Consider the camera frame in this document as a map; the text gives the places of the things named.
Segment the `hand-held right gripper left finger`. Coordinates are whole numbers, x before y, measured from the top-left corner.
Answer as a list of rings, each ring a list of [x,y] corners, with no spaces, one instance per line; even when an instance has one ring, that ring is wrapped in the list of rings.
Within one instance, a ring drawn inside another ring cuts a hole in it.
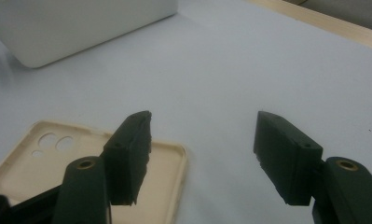
[[[112,205],[137,203],[151,152],[152,114],[128,116],[103,147],[103,160]]]

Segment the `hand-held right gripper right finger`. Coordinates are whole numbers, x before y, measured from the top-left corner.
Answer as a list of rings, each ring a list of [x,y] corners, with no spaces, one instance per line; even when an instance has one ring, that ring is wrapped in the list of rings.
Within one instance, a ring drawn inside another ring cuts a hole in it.
[[[309,205],[313,171],[320,166],[323,148],[287,119],[259,111],[254,154],[283,200]]]

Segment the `beige phone case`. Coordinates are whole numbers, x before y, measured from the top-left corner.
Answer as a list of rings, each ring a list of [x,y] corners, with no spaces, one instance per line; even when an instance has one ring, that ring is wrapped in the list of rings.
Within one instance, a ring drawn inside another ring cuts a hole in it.
[[[108,132],[49,120],[34,124],[0,164],[0,194],[12,205],[61,184],[66,166],[98,156]],[[179,144],[154,140],[147,174],[132,206],[113,206],[113,224],[174,224],[187,167]]]

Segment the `white plastic storage bin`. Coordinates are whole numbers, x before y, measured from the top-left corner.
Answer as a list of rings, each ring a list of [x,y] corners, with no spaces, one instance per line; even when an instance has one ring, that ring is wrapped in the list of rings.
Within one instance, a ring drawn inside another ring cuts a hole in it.
[[[178,0],[0,0],[0,41],[37,68],[175,14]]]

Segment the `wooden table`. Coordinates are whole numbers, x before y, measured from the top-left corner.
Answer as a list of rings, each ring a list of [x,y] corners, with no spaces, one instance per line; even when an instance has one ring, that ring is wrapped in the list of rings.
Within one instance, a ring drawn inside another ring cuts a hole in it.
[[[372,29],[297,6],[284,0],[246,0],[372,48]]]

